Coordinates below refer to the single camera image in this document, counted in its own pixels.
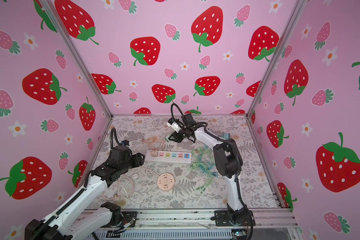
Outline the pink USB charger plug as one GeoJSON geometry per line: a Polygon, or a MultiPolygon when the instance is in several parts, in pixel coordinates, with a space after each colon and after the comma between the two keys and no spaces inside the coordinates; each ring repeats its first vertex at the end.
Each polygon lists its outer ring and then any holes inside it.
{"type": "Polygon", "coordinates": [[[158,156],[158,151],[157,151],[157,150],[150,150],[150,151],[147,151],[147,153],[148,153],[149,156],[152,157],[152,158],[158,156]]]}

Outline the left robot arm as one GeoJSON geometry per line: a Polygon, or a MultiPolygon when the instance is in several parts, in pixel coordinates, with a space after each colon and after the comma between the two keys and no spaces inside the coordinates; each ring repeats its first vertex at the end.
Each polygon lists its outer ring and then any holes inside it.
{"type": "Polygon", "coordinates": [[[32,220],[25,228],[26,240],[83,240],[101,227],[117,227],[123,233],[133,223],[127,221],[121,207],[106,202],[90,216],[77,218],[87,206],[129,170],[141,167],[142,153],[134,154],[129,141],[119,142],[116,129],[111,129],[110,154],[101,165],[86,175],[84,184],[54,212],[43,220],[32,220]]]}

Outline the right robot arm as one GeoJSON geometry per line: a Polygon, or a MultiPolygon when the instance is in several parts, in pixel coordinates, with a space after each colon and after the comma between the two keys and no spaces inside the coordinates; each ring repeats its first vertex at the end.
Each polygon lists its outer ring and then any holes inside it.
{"type": "Polygon", "coordinates": [[[211,132],[207,122],[196,122],[192,114],[184,114],[180,107],[171,104],[171,118],[167,122],[174,132],[169,141],[180,143],[184,139],[200,141],[213,150],[215,166],[226,182],[228,192],[228,220],[234,226],[246,224],[253,228],[255,221],[252,211],[241,195],[240,176],[243,159],[234,139],[222,139],[211,132]]]}

